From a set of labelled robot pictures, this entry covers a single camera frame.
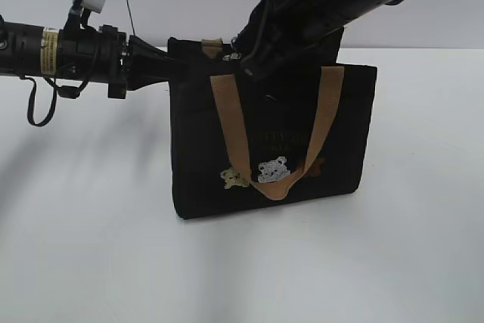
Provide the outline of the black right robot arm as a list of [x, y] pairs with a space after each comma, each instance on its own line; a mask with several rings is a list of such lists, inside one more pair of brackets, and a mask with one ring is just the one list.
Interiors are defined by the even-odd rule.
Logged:
[[326, 37], [384, 5], [404, 0], [261, 0], [234, 41], [241, 68], [263, 79]]

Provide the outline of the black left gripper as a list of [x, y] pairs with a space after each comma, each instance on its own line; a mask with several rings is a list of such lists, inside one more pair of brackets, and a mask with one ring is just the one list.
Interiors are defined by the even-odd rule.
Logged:
[[88, 25], [90, 11], [70, 11], [60, 32], [58, 79], [79, 81], [59, 85], [62, 98], [77, 99], [91, 82], [107, 85], [107, 97], [124, 99], [127, 91], [168, 82], [180, 75], [180, 61], [137, 36], [103, 25]]

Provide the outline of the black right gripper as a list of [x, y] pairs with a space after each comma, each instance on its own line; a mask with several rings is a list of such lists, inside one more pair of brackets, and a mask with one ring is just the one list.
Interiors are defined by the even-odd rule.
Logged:
[[259, 81], [289, 66], [336, 61], [344, 23], [333, 0], [260, 0], [236, 37], [240, 67]]

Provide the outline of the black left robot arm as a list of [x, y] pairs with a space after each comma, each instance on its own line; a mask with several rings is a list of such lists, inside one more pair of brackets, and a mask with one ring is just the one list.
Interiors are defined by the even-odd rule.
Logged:
[[90, 82], [107, 85], [109, 98], [124, 99], [130, 91], [174, 80], [186, 66], [137, 36], [110, 25], [82, 27], [74, 17], [62, 30], [6, 22], [1, 40], [3, 76], [42, 77], [49, 84], [78, 81], [78, 86], [54, 87], [69, 99], [78, 98]]

